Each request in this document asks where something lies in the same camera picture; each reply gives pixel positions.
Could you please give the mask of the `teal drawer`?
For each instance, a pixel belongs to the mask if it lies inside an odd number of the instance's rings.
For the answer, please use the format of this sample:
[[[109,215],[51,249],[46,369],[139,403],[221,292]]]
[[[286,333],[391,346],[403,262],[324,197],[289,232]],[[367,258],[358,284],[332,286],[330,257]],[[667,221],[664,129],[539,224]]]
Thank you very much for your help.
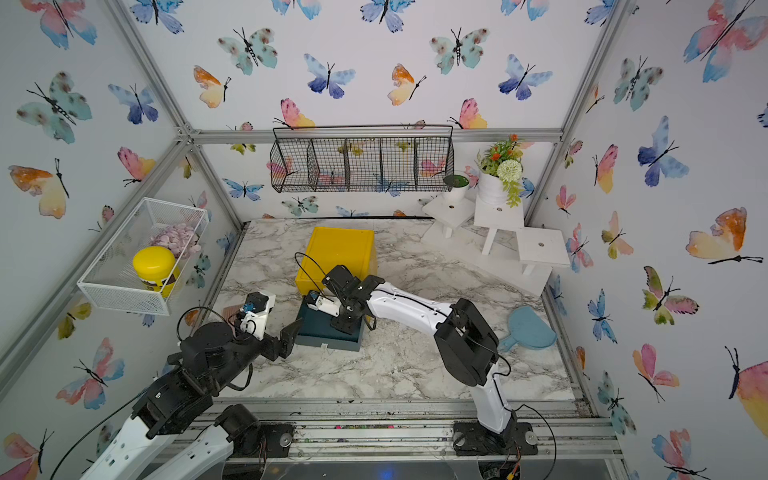
[[[301,320],[302,325],[295,343],[308,347],[325,346],[331,350],[359,352],[363,336],[363,321],[358,320],[350,332],[338,330],[332,326],[332,322],[337,320],[337,317],[312,309],[311,303],[309,296],[302,301],[297,314],[297,320]]]

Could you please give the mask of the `yellow plastic drawer cabinet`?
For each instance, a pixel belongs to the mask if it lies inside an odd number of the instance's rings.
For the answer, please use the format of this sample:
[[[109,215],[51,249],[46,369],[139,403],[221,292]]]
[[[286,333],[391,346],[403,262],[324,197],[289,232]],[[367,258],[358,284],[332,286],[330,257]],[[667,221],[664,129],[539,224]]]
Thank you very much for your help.
[[[346,266],[360,280],[377,275],[378,260],[372,230],[316,227],[311,235],[295,283],[301,296],[316,290],[326,273]]]

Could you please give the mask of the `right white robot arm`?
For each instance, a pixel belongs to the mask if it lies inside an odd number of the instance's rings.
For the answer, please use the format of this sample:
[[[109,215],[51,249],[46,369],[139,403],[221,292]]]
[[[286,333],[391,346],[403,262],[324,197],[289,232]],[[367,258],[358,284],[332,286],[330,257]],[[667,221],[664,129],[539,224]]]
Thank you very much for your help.
[[[458,456],[539,453],[532,426],[518,421],[501,393],[499,338],[471,301],[428,300],[375,275],[360,280],[343,265],[327,273],[322,284],[331,292],[331,315],[338,330],[357,321],[385,319],[433,338],[445,370],[469,388],[477,413],[475,421],[453,426]]]

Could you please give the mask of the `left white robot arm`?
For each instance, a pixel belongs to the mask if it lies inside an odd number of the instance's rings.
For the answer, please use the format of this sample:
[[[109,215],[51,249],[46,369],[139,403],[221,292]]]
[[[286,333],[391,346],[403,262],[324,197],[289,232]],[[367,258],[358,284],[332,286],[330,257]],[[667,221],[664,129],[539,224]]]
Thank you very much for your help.
[[[295,321],[277,337],[257,338],[235,333],[226,322],[215,322],[182,340],[179,353],[170,359],[174,369],[138,397],[130,417],[84,478],[138,478],[255,359],[288,357],[301,327]],[[294,431],[286,423],[262,425],[244,405],[229,405],[188,447],[150,476],[215,478],[223,475],[230,457],[254,457],[261,462],[285,458]]]

